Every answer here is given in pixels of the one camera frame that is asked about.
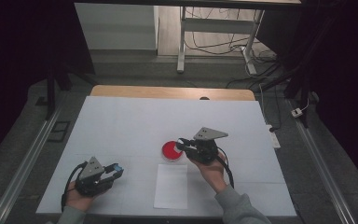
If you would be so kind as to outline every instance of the person's right hand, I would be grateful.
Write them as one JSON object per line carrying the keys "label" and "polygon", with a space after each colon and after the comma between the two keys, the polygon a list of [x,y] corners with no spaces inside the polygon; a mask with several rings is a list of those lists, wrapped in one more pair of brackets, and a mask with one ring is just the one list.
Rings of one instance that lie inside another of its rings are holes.
{"label": "person's right hand", "polygon": [[[219,153],[219,157],[222,158],[223,161],[226,160],[226,157],[222,153]],[[219,161],[214,160],[208,165],[202,164],[198,161],[190,161],[199,167],[202,176],[216,193],[219,193],[226,188],[227,184],[223,177],[225,168]]]}

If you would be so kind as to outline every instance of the sheet of paper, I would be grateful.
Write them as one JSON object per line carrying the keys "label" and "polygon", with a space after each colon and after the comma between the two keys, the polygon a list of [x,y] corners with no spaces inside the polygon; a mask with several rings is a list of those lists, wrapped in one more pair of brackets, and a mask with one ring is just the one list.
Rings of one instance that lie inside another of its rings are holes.
{"label": "sheet of paper", "polygon": [[158,165],[154,207],[187,209],[187,165]]}

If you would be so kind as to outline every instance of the white tabletop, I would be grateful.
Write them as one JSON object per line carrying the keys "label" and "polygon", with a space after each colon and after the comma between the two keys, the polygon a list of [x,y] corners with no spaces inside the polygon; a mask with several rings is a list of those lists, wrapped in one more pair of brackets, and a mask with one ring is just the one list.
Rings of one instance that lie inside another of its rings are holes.
{"label": "white tabletop", "polygon": [[[102,165],[117,162],[124,174],[94,201],[91,214],[222,216],[198,168],[185,155],[176,162],[161,155],[164,143],[191,139],[201,127],[228,133],[215,141],[227,153],[238,193],[266,216],[296,215],[258,102],[95,96],[86,99],[36,213],[59,214],[69,174],[95,156]],[[187,166],[186,209],[154,208],[159,164]]]}

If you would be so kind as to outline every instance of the gray sleeve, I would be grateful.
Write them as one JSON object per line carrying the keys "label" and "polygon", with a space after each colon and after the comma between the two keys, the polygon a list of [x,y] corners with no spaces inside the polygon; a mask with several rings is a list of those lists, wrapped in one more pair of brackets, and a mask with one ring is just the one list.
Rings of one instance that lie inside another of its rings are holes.
{"label": "gray sleeve", "polygon": [[57,224],[82,224],[86,213],[70,206],[65,206]]}
{"label": "gray sleeve", "polygon": [[223,208],[225,224],[270,224],[263,214],[252,207],[247,194],[240,195],[230,185],[214,197]]}

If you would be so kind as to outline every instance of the black curtain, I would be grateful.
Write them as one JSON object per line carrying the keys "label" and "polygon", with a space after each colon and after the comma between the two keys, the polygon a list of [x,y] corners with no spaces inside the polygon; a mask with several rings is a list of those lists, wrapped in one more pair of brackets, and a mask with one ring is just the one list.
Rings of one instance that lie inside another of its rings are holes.
{"label": "black curtain", "polygon": [[0,1],[0,143],[27,101],[28,89],[53,67],[93,74],[73,2]]}
{"label": "black curtain", "polygon": [[358,168],[358,1],[346,2],[324,38],[311,88],[320,98],[321,120]]}

